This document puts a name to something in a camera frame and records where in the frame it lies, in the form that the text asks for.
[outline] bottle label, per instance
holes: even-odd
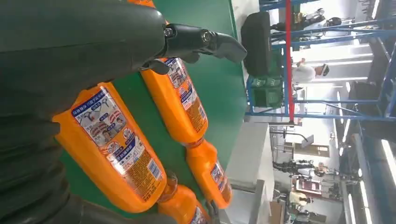
[[[170,67],[169,79],[180,97],[194,130],[198,133],[207,122],[207,117],[197,91],[188,76],[187,69],[180,58],[169,58],[165,64]]]
[[[71,111],[113,168],[147,201],[163,174],[106,88]]]
[[[223,199],[228,202],[231,199],[231,186],[218,160],[214,164],[214,167],[211,171],[211,176],[216,182]]]
[[[195,209],[195,214],[190,224],[209,224],[208,220],[206,220],[206,217],[198,206]]]

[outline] person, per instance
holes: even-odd
[[[324,13],[325,11],[323,10],[323,8],[320,8],[311,14],[303,16],[300,21],[291,24],[291,31],[310,30],[341,25],[342,19],[340,19],[339,17],[332,17],[331,19],[326,20],[326,18],[323,16]],[[284,22],[279,22],[272,25],[271,29],[277,31],[286,31],[286,24]],[[318,36],[318,33],[307,35]]]
[[[297,63],[297,67],[293,67],[291,70],[292,83],[309,83],[315,79],[316,76],[327,76],[329,72],[330,68],[327,64],[313,68],[305,65],[305,58],[302,58],[301,61]]]
[[[304,193],[296,192],[296,191],[291,191],[289,193],[289,197],[287,197],[287,194],[283,193],[280,195],[278,201],[280,200],[289,200],[289,203],[294,203],[298,204],[302,207],[306,206],[308,203],[313,203],[313,199],[307,197]]]
[[[290,173],[292,176],[298,176],[302,179],[312,179],[315,175],[318,177],[323,177],[326,174],[326,170],[321,167],[316,168],[313,165],[313,161],[289,161],[284,163],[272,162],[272,166],[284,173]]]

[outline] black bag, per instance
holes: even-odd
[[[247,50],[244,60],[249,75],[267,76],[271,65],[271,27],[268,12],[250,14],[241,29],[242,45]]]

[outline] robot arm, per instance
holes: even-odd
[[[201,28],[193,28],[205,33],[201,42],[178,48],[161,13],[118,0],[2,1],[0,21],[0,223],[174,223],[161,215],[124,219],[70,194],[52,117],[99,82],[139,69],[166,73],[157,58],[204,53],[240,61],[245,49],[214,32],[205,41],[209,31]]]

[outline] white shirt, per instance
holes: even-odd
[[[301,206],[306,206],[307,202],[306,201],[300,201],[300,198],[307,198],[307,196],[303,193],[291,191],[289,194],[289,202],[290,203],[296,203]]]
[[[300,64],[300,67],[292,68],[291,73],[292,73],[292,76],[293,76],[292,80],[293,80],[294,84],[296,84],[296,83],[309,83],[316,76],[316,72],[313,69],[313,67],[306,66],[303,63]]]

